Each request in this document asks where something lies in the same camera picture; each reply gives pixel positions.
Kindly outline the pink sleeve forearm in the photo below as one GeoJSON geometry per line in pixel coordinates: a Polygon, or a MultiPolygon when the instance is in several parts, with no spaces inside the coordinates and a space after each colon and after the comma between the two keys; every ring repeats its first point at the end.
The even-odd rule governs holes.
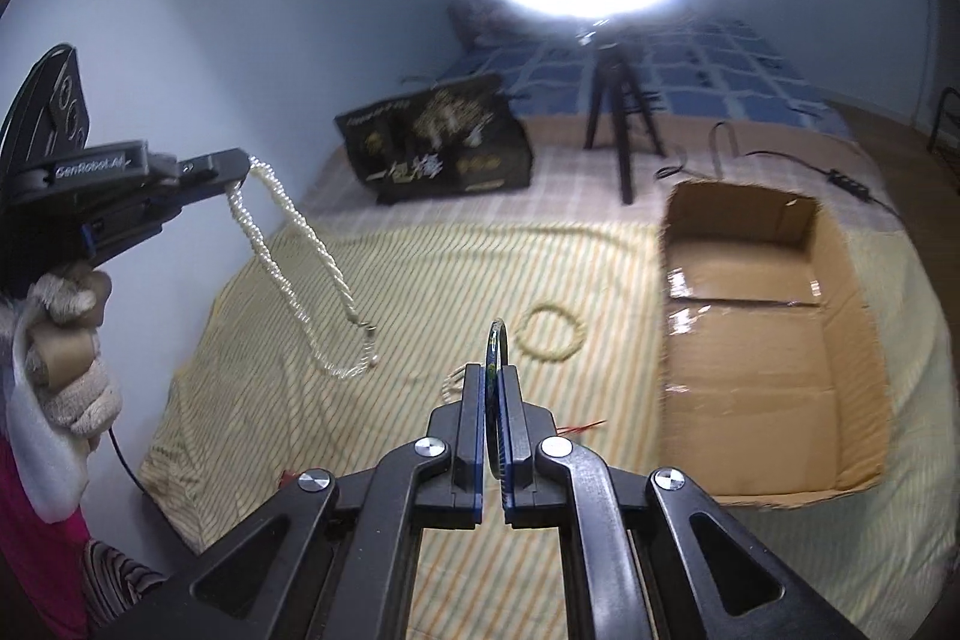
{"type": "Polygon", "coordinates": [[[41,520],[2,443],[2,635],[86,638],[166,578],[91,536],[82,512],[41,520]]]}

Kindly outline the left hand in knit glove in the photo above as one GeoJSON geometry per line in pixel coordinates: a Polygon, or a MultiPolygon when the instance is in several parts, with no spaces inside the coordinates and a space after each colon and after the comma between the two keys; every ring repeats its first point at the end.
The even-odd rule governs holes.
{"type": "Polygon", "coordinates": [[[23,357],[28,390],[55,431],[68,432],[96,450],[122,411],[119,385],[101,356],[112,281],[86,263],[60,266],[29,286],[22,301],[2,299],[2,344],[28,305],[39,308],[26,325],[23,357]]]}

